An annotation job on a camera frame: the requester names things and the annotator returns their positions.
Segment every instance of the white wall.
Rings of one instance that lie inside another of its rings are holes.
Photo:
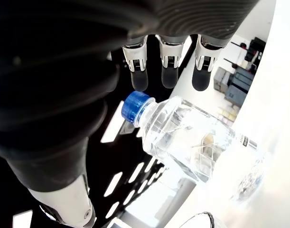
[[[236,32],[247,40],[258,37],[265,42],[269,35],[276,0],[260,0]]]

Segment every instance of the white surface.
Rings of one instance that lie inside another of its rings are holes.
[[[114,191],[114,189],[115,189],[117,183],[120,181],[121,177],[122,177],[122,172],[119,172],[119,173],[117,173],[117,174],[115,174],[115,175],[113,176],[113,178],[112,178],[112,180],[110,181],[110,184],[109,184],[109,186],[108,186],[106,192],[105,192],[104,195],[103,195],[104,197],[107,197],[107,196],[109,196],[109,195],[112,194],[112,192]]]
[[[28,210],[13,216],[13,228],[30,228],[33,211]]]
[[[115,212],[115,210],[117,209],[117,207],[118,207],[119,204],[120,204],[119,202],[116,202],[116,203],[114,203],[114,204],[111,206],[110,210],[108,211],[108,213],[107,213],[107,215],[106,215],[106,219],[107,219],[107,218],[110,218],[111,215],[113,215],[113,213]]]
[[[240,25],[236,35],[248,40],[258,37],[266,42],[275,4],[276,0],[260,0]]]
[[[120,131],[122,124],[125,121],[125,119],[122,117],[121,114],[123,104],[124,102],[121,101],[120,104],[118,105],[105,133],[102,136],[101,143],[113,142],[118,132]]]
[[[132,183],[135,181],[137,175],[140,173],[140,170],[143,168],[144,163],[141,162],[140,164],[138,164],[138,166],[135,168],[133,174],[131,175],[130,179],[129,179],[129,183]]]
[[[260,67],[234,123],[273,155],[261,187],[243,205],[196,187],[166,228],[203,210],[228,228],[290,227],[290,47],[283,48],[283,37],[290,39],[290,0],[277,1]]]
[[[82,175],[72,184],[57,191],[38,192],[28,190],[39,202],[55,209],[62,220],[72,227],[82,227],[92,217],[92,204],[88,198]]]

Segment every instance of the plastic water bottle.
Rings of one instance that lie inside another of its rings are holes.
[[[134,91],[123,104],[122,116],[140,127],[145,152],[179,167],[196,184],[219,177],[242,200],[261,181],[264,154],[257,144],[180,97],[158,104]]]

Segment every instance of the bottle label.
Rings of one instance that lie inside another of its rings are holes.
[[[252,141],[251,139],[249,139],[247,136],[241,134],[240,135],[240,143],[245,146],[245,147],[250,147],[253,150],[257,150],[257,143],[255,143],[254,141]]]

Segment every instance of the clear water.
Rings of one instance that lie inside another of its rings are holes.
[[[145,152],[170,167],[179,167],[195,183],[205,183],[212,178],[222,153],[234,145],[235,154],[255,157],[253,166],[237,180],[237,195],[246,196],[256,189],[262,176],[258,168],[261,153],[240,144],[223,122],[179,97],[159,104],[151,101],[140,113],[135,124],[141,127]]]

